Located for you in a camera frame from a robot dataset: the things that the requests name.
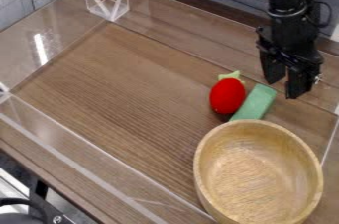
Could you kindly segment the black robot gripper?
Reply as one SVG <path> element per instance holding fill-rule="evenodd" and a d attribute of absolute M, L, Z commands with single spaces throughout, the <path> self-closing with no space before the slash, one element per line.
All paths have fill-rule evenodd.
<path fill-rule="evenodd" d="M 286 98 L 297 99 L 319 81 L 323 56 L 317 48 L 318 26 L 303 15 L 273 15 L 259 26 L 257 47 L 263 78 L 274 84 L 286 77 Z"/>

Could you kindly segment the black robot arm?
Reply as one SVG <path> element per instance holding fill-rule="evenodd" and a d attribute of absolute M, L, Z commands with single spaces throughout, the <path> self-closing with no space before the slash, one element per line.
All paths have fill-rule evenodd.
<path fill-rule="evenodd" d="M 257 28 L 259 60 L 265 80 L 287 78 L 286 97 L 297 99 L 313 89 L 323 64 L 317 48 L 321 22 L 318 0 L 267 0 L 270 24 Z"/>

